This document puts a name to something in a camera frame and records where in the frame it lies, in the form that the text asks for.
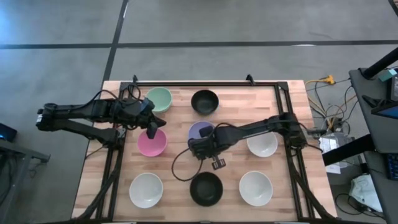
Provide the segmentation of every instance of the gray floor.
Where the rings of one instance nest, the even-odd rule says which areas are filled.
[[[111,43],[121,3],[1,1],[0,44]],[[386,0],[138,0],[128,5],[120,42],[378,40],[397,39],[397,28]],[[242,80],[250,73],[258,80],[330,74],[344,80],[349,70],[369,66],[396,47],[118,49],[110,79],[136,74],[141,80]],[[70,218],[88,141],[38,131],[36,111],[48,102],[88,101],[101,88],[108,55],[109,49],[0,50],[0,122],[19,131],[18,144],[52,155],[34,179],[25,180],[10,223]],[[341,104],[348,87],[343,82],[319,94],[325,105]],[[368,133],[359,107],[353,114],[351,135]],[[322,125],[320,119],[315,123]],[[346,185],[350,178],[334,176],[331,183]]]

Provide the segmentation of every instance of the mint green bowl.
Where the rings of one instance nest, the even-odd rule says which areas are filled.
[[[164,87],[155,87],[148,91],[146,97],[155,104],[152,110],[156,113],[166,112],[172,105],[173,96],[170,90]]]

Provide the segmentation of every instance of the wooden table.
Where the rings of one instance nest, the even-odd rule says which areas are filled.
[[[294,113],[301,123],[311,128],[313,120],[304,82],[302,80],[287,82]],[[118,95],[119,86],[120,81],[108,81],[104,83],[103,88]],[[150,88],[140,87],[140,89],[144,96]],[[137,137],[144,130],[137,129],[127,133],[114,221],[296,221],[284,143],[278,134],[278,150],[268,158],[254,156],[249,151],[246,141],[240,141],[221,154],[220,157],[226,161],[226,167],[213,171],[211,159],[204,161],[202,171],[214,172],[221,179],[224,187],[221,200],[212,207],[197,205],[189,194],[190,182],[178,181],[170,170],[174,157],[187,148],[188,129],[193,123],[206,120],[213,124],[229,122],[240,126],[276,115],[278,111],[274,89],[264,86],[169,86],[168,89],[173,94],[172,106],[166,113],[158,115],[167,121],[167,125],[161,128],[168,137],[167,148],[158,157],[145,157],[139,153],[136,147]],[[196,114],[190,106],[192,95],[201,89],[211,89],[220,99],[219,108],[209,116]],[[101,98],[110,98],[110,95],[103,93]],[[110,124],[95,124],[95,126],[108,128]],[[101,145],[98,142],[92,141],[87,153],[99,147]],[[335,216],[335,205],[322,155],[310,147],[305,148],[302,153],[311,191],[328,212]],[[85,161],[72,217],[79,216],[98,193],[105,159],[106,150],[103,149]],[[181,178],[190,177],[197,171],[198,165],[199,162],[195,157],[190,153],[185,153],[176,162],[175,171]],[[263,172],[272,182],[274,194],[271,201],[265,206],[252,207],[239,194],[239,180],[250,170]],[[129,198],[129,187],[132,180],[143,172],[155,173],[161,178],[164,185],[160,202],[148,209],[137,208]],[[300,194],[300,199],[302,208],[305,209],[303,194]],[[105,200],[105,208],[108,207],[108,202],[109,200]]]

